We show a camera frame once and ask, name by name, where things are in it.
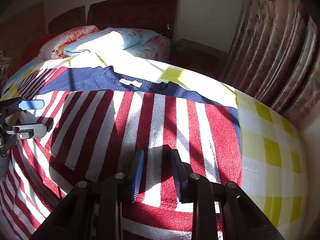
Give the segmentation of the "green white checked bedsheet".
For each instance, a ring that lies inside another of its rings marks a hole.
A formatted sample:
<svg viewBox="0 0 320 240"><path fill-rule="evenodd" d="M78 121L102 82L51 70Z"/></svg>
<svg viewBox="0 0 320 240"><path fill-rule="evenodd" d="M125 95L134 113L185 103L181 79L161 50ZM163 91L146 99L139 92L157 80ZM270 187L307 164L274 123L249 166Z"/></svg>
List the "green white checked bedsheet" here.
<svg viewBox="0 0 320 240"><path fill-rule="evenodd" d="M242 182L237 184L253 199L285 239L300 237L308 195L305 153L298 130L281 115L247 94L219 81L166 63L134 57L126 52L110 56L83 52L64 59L35 59L28 70L7 82L4 94L16 81L20 81L31 72L61 67L112 67L115 73L136 80L152 83L172 82L210 101L236 108L242 161ZM7 100L4 94L1 101ZM17 123L17 119L24 111L28 110L20 110L7 117L7 124L21 125Z"/></svg>

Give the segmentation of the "light blue floral pillow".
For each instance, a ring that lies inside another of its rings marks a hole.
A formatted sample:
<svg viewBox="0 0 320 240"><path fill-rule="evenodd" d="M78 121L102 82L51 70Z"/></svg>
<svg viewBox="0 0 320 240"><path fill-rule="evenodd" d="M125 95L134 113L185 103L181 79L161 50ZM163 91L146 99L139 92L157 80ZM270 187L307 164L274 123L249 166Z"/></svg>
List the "light blue floral pillow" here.
<svg viewBox="0 0 320 240"><path fill-rule="evenodd" d="M63 54L73 56L89 51L93 53L105 50L124 50L138 44L145 44L159 36L153 30L135 28L106 28L83 36L63 48Z"/></svg>

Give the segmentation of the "orange floral pillow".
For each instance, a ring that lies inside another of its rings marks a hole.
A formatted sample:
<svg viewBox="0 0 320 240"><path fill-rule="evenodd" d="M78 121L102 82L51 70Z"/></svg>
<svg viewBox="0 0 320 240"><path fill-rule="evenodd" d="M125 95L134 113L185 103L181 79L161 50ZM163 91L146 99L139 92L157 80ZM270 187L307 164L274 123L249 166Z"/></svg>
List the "orange floral pillow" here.
<svg viewBox="0 0 320 240"><path fill-rule="evenodd" d="M95 25L76 27L47 41L40 49L38 57L43 60L63 59L63 48L78 39L99 31Z"/></svg>

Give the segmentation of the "dark wooden nightstand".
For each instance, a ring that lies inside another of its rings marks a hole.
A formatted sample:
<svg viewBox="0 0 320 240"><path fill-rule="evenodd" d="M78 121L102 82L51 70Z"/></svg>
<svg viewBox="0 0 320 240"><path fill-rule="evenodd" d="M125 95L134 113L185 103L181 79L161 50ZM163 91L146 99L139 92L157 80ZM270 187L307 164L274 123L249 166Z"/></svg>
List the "dark wooden nightstand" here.
<svg viewBox="0 0 320 240"><path fill-rule="evenodd" d="M227 56L226 52L216 48L180 39L171 45L169 63L219 79L226 64Z"/></svg>

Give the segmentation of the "pink floral curtain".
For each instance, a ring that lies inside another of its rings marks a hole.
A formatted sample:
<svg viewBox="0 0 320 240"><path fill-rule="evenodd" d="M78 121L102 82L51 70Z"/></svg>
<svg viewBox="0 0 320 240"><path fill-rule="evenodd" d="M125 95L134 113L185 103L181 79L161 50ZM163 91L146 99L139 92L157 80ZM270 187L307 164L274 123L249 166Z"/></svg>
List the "pink floral curtain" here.
<svg viewBox="0 0 320 240"><path fill-rule="evenodd" d="M319 28L300 0L243 0L222 80L299 126L319 102Z"/></svg>

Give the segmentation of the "red white striped navy sweater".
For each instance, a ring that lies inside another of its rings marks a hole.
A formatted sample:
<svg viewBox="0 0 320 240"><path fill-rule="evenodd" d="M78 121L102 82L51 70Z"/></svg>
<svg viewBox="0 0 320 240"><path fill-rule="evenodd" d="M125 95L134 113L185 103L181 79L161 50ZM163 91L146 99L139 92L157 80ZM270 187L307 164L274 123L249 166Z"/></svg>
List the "red white striped navy sweater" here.
<svg viewBox="0 0 320 240"><path fill-rule="evenodd" d="M144 171L137 200L124 211L125 239L191 238L191 205L176 197L172 149L212 182L242 182L237 109L175 83L136 80L112 67L61 67L16 81L4 98L16 96L44 101L17 123L48 131L11 150L1 182L1 232L10 239L29 239L77 182L114 174L137 149Z"/></svg>

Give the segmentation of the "red floral bedding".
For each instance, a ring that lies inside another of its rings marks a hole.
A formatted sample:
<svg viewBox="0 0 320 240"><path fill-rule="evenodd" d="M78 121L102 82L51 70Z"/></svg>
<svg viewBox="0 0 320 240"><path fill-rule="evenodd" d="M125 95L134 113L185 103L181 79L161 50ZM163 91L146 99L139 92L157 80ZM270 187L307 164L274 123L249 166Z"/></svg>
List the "red floral bedding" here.
<svg viewBox="0 0 320 240"><path fill-rule="evenodd" d="M42 46L54 38L57 34L51 33L41 36L40 38L36 39L29 43L23 50L22 50L22 60L23 62L27 63L38 56L40 49Z"/></svg>

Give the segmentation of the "dark wooden headboard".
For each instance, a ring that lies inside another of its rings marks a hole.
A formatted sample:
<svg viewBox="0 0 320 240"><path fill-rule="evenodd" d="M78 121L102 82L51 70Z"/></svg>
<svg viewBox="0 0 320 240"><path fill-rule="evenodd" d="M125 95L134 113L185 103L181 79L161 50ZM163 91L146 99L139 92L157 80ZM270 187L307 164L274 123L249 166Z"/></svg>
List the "dark wooden headboard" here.
<svg viewBox="0 0 320 240"><path fill-rule="evenodd" d="M90 5L87 24L102 30L149 29L173 38L178 0L106 0Z"/></svg>
<svg viewBox="0 0 320 240"><path fill-rule="evenodd" d="M49 34L60 34L69 29L86 25L85 6L73 8L48 23Z"/></svg>

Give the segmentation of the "dark wooden headboard right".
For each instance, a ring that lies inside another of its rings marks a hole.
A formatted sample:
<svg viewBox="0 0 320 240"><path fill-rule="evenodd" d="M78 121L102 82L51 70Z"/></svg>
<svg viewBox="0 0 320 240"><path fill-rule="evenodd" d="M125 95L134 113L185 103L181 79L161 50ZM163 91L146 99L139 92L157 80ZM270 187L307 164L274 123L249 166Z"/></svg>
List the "dark wooden headboard right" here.
<svg viewBox="0 0 320 240"><path fill-rule="evenodd" d="M149 29L173 38L178 0L106 0L90 5L87 24L102 30Z"/></svg>

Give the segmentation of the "dark wooden headboard left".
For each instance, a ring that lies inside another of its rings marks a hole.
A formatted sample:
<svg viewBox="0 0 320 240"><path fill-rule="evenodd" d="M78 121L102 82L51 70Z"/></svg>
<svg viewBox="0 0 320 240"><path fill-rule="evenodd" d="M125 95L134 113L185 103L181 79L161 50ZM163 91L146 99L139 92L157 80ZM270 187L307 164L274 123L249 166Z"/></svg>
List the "dark wooden headboard left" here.
<svg viewBox="0 0 320 240"><path fill-rule="evenodd" d="M85 6L73 8L48 23L49 34L60 34L69 29L86 25Z"/></svg>

